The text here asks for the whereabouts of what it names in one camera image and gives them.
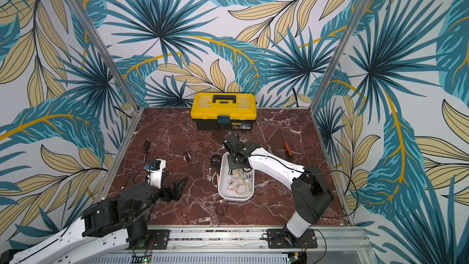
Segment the white pink watch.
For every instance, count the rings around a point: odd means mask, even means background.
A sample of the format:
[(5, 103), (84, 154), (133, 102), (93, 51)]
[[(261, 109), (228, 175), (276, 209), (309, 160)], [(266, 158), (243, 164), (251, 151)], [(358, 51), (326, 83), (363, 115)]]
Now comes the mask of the white pink watch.
[(228, 182), (227, 188), (230, 191), (235, 191), (239, 185), (239, 180), (238, 179), (232, 179), (231, 181)]

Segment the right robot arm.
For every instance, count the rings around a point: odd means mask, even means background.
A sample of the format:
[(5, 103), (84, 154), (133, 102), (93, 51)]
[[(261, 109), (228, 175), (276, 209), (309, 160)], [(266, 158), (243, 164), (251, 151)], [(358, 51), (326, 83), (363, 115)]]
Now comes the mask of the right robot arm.
[(258, 144), (241, 142), (235, 134), (227, 136), (223, 146), (227, 150), (227, 163), (231, 169), (263, 172), (291, 191), (295, 212), (281, 231), (285, 243), (299, 243), (304, 233), (318, 223), (335, 199), (325, 174), (316, 166), (290, 163)]

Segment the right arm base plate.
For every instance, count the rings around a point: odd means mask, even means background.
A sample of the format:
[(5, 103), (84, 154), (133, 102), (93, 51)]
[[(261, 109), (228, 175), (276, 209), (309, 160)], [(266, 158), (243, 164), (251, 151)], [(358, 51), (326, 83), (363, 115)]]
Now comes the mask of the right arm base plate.
[(307, 229), (299, 238), (284, 228), (267, 229), (263, 239), (267, 241), (269, 249), (315, 249), (318, 247), (316, 235), (312, 229)]

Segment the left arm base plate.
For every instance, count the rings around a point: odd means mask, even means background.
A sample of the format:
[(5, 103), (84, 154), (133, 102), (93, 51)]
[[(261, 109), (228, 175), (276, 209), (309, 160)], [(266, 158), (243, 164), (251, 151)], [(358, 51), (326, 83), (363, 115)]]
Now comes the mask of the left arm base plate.
[(166, 250), (170, 232), (168, 229), (131, 231), (131, 241), (125, 250)]

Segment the white plastic storage tray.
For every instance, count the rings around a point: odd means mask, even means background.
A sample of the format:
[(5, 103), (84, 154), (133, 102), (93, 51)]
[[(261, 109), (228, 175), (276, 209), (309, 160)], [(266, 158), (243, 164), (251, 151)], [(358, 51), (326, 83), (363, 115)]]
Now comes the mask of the white plastic storage tray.
[[(255, 188), (255, 171), (251, 169), (250, 171), (244, 171), (242, 169), (237, 169), (231, 171), (228, 167), (228, 152), (225, 153), (222, 157), (222, 165), (219, 171), (219, 179), (217, 183), (217, 190), (221, 197), (228, 201), (233, 202), (245, 202), (251, 199), (254, 195), (254, 188)], [(227, 188), (228, 182), (232, 179), (238, 179), (239, 185), (241, 184), (248, 184), (250, 188), (250, 192), (239, 196), (235, 193), (235, 191), (230, 191)]]

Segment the dark brown strap watch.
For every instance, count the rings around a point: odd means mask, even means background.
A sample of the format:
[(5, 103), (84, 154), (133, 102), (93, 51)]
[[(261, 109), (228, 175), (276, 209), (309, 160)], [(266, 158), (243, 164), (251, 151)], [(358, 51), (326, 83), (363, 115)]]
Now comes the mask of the dark brown strap watch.
[(192, 156), (188, 152), (183, 153), (183, 158), (186, 162), (192, 161)]

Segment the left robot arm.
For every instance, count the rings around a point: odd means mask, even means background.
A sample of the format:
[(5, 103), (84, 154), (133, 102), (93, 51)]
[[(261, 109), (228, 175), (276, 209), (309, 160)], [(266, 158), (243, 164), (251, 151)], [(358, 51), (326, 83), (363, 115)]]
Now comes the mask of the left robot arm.
[(188, 178), (172, 187), (139, 182), (84, 210), (71, 225), (43, 242), (1, 254), (3, 264), (84, 264), (124, 249), (147, 249), (154, 242), (146, 212), (159, 202), (180, 200)]

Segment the beige square watch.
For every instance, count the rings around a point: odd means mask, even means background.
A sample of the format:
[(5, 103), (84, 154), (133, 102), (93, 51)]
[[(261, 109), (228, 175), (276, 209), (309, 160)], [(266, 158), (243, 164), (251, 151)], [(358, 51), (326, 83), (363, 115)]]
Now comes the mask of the beige square watch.
[(244, 183), (244, 184), (241, 184), (241, 185), (238, 185), (235, 189), (234, 189), (235, 193), (239, 196), (243, 196), (247, 193), (250, 192), (250, 188), (249, 188), (249, 185)]

